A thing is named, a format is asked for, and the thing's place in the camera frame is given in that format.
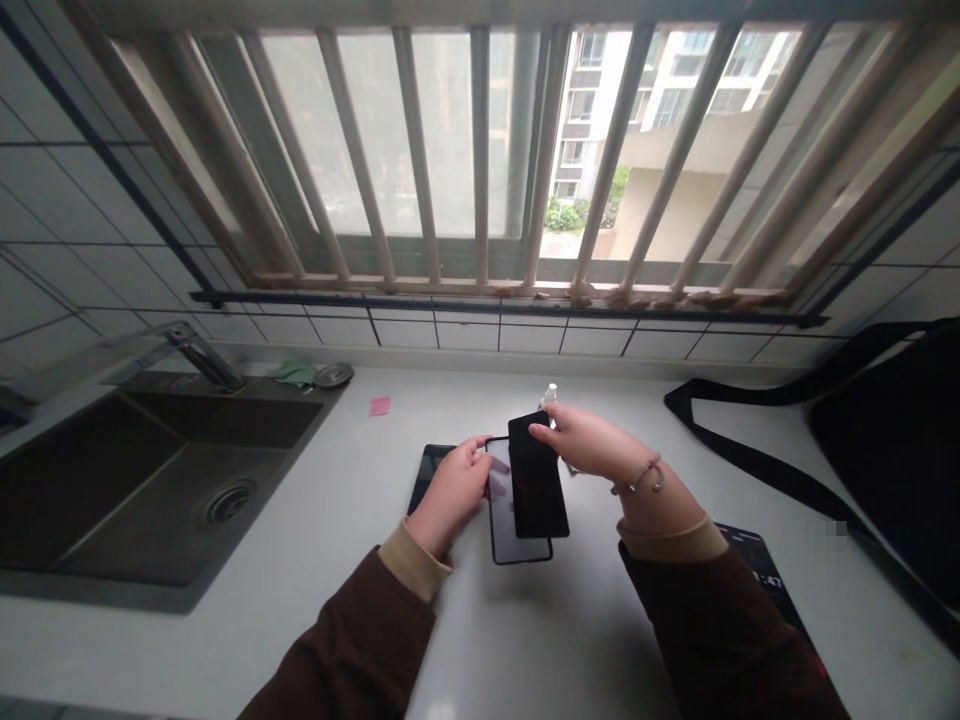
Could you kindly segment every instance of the bag strap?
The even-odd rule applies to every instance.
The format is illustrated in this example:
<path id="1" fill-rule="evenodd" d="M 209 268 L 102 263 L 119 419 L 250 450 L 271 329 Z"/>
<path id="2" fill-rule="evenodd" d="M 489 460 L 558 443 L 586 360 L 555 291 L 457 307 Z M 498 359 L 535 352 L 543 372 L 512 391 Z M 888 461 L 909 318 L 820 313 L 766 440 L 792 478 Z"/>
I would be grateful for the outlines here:
<path id="1" fill-rule="evenodd" d="M 901 592 L 931 630 L 960 658 L 960 622 L 944 605 L 893 557 L 872 530 L 850 506 L 827 486 L 802 470 L 752 447 L 698 425 L 693 417 L 694 400 L 718 400 L 744 405 L 783 406 L 813 400 L 840 386 L 894 344 L 915 332 L 930 332 L 956 322 L 880 323 L 871 325 L 849 340 L 820 367 L 782 387 L 765 390 L 721 385 L 710 380 L 690 380 L 664 397 L 663 402 L 700 442 L 717 455 L 779 490 L 855 530 L 864 549 L 887 579 Z"/>

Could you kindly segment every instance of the tan cuff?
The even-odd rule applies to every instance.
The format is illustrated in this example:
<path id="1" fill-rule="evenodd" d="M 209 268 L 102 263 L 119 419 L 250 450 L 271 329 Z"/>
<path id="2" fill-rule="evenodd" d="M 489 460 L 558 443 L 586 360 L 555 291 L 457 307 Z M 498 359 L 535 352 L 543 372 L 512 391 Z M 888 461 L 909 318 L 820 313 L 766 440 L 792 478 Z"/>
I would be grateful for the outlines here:
<path id="1" fill-rule="evenodd" d="M 417 597 L 428 603 L 453 572 L 453 568 L 437 562 L 413 539 L 403 519 L 377 551 L 383 564 Z"/>
<path id="2" fill-rule="evenodd" d="M 689 530 L 674 535 L 634 535 L 623 529 L 623 520 L 617 523 L 617 532 L 630 557 L 636 560 L 703 562 L 722 555 L 728 547 L 726 538 L 707 515 Z"/>

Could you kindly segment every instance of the bracelet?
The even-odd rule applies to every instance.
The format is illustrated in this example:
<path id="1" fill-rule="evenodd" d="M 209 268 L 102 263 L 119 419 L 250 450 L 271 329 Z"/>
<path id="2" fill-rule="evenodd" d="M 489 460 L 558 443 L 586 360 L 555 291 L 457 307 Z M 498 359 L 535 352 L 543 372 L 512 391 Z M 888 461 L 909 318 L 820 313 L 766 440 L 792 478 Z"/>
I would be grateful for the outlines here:
<path id="1" fill-rule="evenodd" d="M 660 468 L 660 453 L 657 453 L 656 455 L 653 456 L 652 459 L 648 460 L 647 463 L 643 466 L 643 469 L 640 470 L 639 473 L 637 473 L 636 480 L 634 480 L 632 483 L 627 483 L 626 485 L 620 485 L 620 486 L 614 485 L 612 488 L 610 488 L 610 494 L 619 495 L 620 493 L 628 490 L 630 492 L 636 492 L 637 485 L 639 485 L 640 481 L 643 480 L 643 476 L 646 475 L 651 470 L 653 470 L 654 468 L 657 469 L 657 481 L 653 484 L 653 487 L 651 489 L 654 492 L 660 492 L 661 488 L 663 488 L 663 481 L 665 477 L 663 474 L 663 470 Z"/>

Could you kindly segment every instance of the sink drain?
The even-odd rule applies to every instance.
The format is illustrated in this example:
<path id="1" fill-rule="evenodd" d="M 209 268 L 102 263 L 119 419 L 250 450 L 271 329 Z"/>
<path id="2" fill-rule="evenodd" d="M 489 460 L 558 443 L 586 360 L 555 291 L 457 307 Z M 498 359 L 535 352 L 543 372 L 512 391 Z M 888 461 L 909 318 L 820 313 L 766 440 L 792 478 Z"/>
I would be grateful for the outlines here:
<path id="1" fill-rule="evenodd" d="M 200 526 L 214 527 L 232 520 L 243 512 L 256 491 L 257 486 L 252 480 L 241 480 L 220 489 L 204 506 Z"/>

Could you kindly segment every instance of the stainless steel sink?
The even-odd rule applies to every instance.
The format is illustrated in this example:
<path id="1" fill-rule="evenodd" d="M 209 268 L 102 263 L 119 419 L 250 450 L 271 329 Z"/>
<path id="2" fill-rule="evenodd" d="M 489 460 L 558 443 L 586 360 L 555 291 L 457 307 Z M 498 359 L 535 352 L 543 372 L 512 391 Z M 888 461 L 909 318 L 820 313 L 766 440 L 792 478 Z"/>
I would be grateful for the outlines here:
<path id="1" fill-rule="evenodd" d="M 0 592 L 190 612 L 341 392 L 141 373 L 0 461 Z"/>

